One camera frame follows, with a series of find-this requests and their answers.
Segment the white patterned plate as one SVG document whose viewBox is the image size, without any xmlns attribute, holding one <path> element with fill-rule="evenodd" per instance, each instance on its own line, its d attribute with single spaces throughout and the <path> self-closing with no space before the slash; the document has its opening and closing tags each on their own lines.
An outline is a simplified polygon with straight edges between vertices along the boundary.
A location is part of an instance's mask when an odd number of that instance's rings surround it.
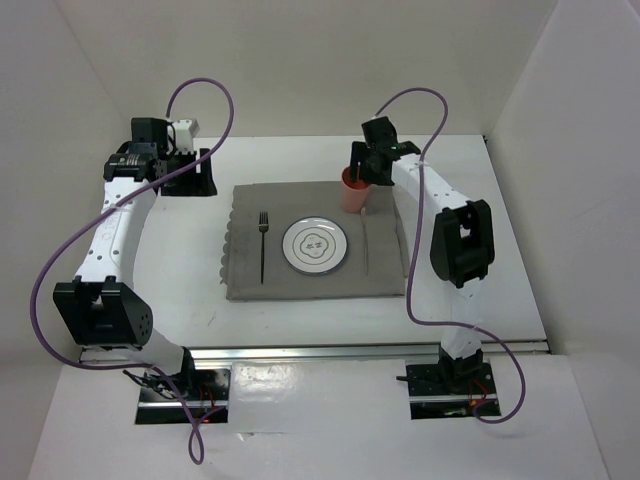
<svg viewBox="0 0 640 480">
<path fill-rule="evenodd" d="M 287 264 L 306 275 L 325 275 L 345 261 L 349 243 L 344 229 L 323 217 L 306 217 L 293 222 L 282 237 Z"/>
</svg>

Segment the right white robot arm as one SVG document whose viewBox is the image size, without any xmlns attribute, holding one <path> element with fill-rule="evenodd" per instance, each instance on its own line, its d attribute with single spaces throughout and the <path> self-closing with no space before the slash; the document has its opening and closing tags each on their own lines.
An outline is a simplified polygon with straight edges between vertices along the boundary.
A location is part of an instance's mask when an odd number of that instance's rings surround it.
<svg viewBox="0 0 640 480">
<path fill-rule="evenodd" d="M 404 188 L 418 201 L 418 221 L 431 222 L 430 264 L 451 301 L 432 379 L 448 392 L 460 391 L 483 364 L 479 298 L 481 281 L 495 260 L 491 208 L 451 186 L 420 159 L 414 143 L 399 141 L 388 117 L 366 121 L 362 131 L 364 139 L 352 143 L 349 180 Z"/>
</svg>

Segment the red plastic cup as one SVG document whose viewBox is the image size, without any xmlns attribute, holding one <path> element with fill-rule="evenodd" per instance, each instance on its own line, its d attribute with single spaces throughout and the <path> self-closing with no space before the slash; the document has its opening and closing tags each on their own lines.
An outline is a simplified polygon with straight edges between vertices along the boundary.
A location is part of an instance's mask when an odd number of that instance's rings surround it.
<svg viewBox="0 0 640 480">
<path fill-rule="evenodd" d="M 365 206 L 371 190 L 371 184 L 361 179 L 353 181 L 350 176 L 350 168 L 345 168 L 341 173 L 341 200 L 340 206 L 347 213 L 359 213 Z"/>
</svg>

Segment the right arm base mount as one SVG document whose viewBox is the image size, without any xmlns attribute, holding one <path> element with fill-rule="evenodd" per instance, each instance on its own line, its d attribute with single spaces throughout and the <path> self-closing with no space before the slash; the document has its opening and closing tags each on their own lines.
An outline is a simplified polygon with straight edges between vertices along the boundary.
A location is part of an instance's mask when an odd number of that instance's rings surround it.
<svg viewBox="0 0 640 480">
<path fill-rule="evenodd" d="M 412 420 L 501 415 L 493 370 L 484 362 L 477 373 L 454 383 L 446 383 L 436 364 L 406 365 L 396 380 L 405 384 Z"/>
</svg>

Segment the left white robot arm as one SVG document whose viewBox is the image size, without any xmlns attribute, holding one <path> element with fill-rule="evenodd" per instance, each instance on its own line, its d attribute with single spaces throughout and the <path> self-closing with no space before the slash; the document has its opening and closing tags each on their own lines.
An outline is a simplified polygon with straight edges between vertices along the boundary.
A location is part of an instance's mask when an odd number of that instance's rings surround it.
<svg viewBox="0 0 640 480">
<path fill-rule="evenodd" d="M 198 132 L 194 119 L 132 119 L 131 140 L 104 165 L 102 209 L 109 216 L 97 226 L 73 280 L 57 283 L 53 291 L 54 304 L 78 345 L 120 350 L 133 363 L 160 368 L 163 388 L 176 399 L 197 390 L 193 359 L 154 329 L 151 307 L 134 291 L 133 273 L 157 196 L 217 193 L 209 161 L 179 171 L 204 153 L 194 147 Z"/>
</svg>

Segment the grey table knife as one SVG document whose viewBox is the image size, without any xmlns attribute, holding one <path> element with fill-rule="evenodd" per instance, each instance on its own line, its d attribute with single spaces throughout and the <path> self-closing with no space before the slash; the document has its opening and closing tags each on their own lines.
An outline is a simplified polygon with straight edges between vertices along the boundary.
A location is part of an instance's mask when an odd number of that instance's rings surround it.
<svg viewBox="0 0 640 480">
<path fill-rule="evenodd" d="M 367 215 L 366 215 L 366 207 L 362 207 L 360 210 L 360 220 L 362 226 L 362 234 L 363 234 L 363 257 L 364 257 L 364 272 L 365 275 L 369 275 L 369 242 L 368 242 L 368 231 L 367 231 Z"/>
</svg>

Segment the grey cloth placemat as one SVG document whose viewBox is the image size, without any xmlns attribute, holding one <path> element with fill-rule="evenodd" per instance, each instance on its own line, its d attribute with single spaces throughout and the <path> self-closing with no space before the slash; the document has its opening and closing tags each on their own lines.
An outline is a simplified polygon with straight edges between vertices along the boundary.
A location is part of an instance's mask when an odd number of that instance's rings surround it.
<svg viewBox="0 0 640 480">
<path fill-rule="evenodd" d="M 365 207 L 369 242 L 369 275 L 364 272 L 359 213 L 339 205 L 341 183 L 335 181 L 238 185 L 225 235 L 221 278 L 232 301 L 312 300 L 397 297 L 405 292 L 408 252 L 402 220 L 389 187 L 370 190 Z M 265 278 L 260 282 L 259 213 L 267 211 Z M 323 217 L 341 226 L 349 249 L 346 261 L 325 275 L 293 270 L 282 253 L 282 237 L 296 220 Z"/>
</svg>

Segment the dark metal fork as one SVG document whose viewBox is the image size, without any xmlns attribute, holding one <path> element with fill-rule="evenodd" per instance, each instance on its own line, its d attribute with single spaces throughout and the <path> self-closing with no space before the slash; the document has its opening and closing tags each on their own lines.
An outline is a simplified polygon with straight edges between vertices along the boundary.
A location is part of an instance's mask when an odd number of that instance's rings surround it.
<svg viewBox="0 0 640 480">
<path fill-rule="evenodd" d="M 265 278 L 265 258 L 266 258 L 266 250 L 265 250 L 265 240 L 266 234 L 269 231 L 269 215 L 267 211 L 261 211 L 259 213 L 259 224 L 258 224 L 259 232 L 261 234 L 261 251 L 260 251 L 260 282 L 264 283 Z"/>
</svg>

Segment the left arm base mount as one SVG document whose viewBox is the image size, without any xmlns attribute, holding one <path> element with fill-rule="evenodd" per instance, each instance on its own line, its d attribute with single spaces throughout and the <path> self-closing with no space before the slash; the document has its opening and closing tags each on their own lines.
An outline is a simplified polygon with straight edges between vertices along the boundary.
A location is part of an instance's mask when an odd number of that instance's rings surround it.
<svg viewBox="0 0 640 480">
<path fill-rule="evenodd" d="M 147 371 L 124 374 L 139 387 L 136 425 L 188 424 L 178 396 L 168 383 Z M 205 424 L 226 424 L 229 416 L 231 369 L 227 367 L 191 372 L 190 383 L 174 379 L 194 419 Z"/>
</svg>

